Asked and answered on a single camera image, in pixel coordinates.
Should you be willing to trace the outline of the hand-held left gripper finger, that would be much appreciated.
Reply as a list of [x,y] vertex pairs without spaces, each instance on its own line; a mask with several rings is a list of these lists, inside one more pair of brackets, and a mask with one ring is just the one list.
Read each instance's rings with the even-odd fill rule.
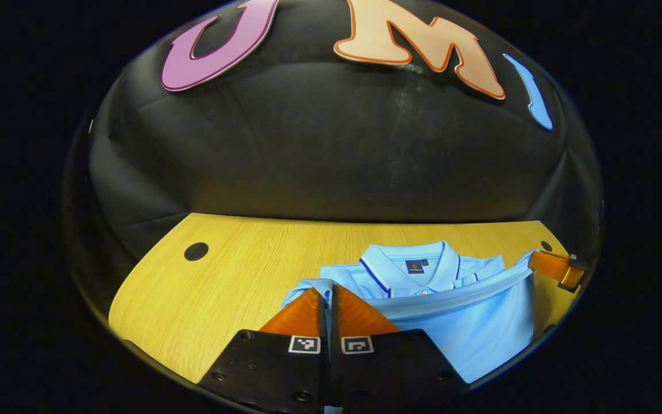
[[398,328],[341,285],[329,322],[329,384],[342,413],[437,412],[469,390],[428,333]]
[[325,306],[323,296],[308,289],[262,328],[239,330],[199,387],[255,412],[323,412]]

